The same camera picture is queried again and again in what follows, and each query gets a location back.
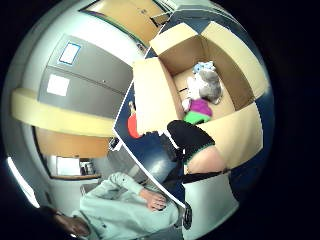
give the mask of white label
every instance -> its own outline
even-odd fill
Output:
[[[80,46],[68,43],[59,60],[64,63],[72,64],[79,50]]]
[[[70,80],[68,78],[51,74],[49,77],[47,92],[65,97],[67,95],[69,82]]]

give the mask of stuffed toy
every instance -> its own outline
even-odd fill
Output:
[[[194,74],[196,73],[199,73],[199,71],[201,69],[209,69],[209,70],[212,70],[212,71],[215,71],[216,68],[215,66],[213,65],[213,61],[209,61],[209,62],[198,62],[194,67],[193,67],[193,70],[192,72]]]
[[[187,78],[187,86],[187,97],[182,101],[182,107],[187,112],[184,121],[191,124],[210,121],[212,110],[208,101],[218,104],[222,98],[222,86],[218,74],[215,70],[203,67],[194,74],[194,77]]]

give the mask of gray sweater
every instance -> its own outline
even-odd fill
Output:
[[[119,194],[119,190],[128,191]],[[80,199],[73,216],[85,220],[94,239],[136,239],[172,226],[178,209],[170,199],[162,211],[151,211],[138,194],[143,186],[124,173],[114,173]]]

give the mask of open cardboard box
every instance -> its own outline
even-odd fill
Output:
[[[213,137],[229,167],[252,158],[262,148],[254,101],[266,91],[268,81],[250,49],[215,22],[201,34],[180,23],[157,35],[150,45],[157,57],[133,64],[138,132],[164,130],[170,121],[182,120],[187,77],[193,76],[199,61],[213,60],[223,98],[218,105],[209,104],[213,118],[198,126]]]

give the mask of hand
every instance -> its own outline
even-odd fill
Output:
[[[140,191],[139,196],[147,201],[147,207],[151,211],[161,210],[166,207],[166,198],[160,193],[152,192],[143,188]]]

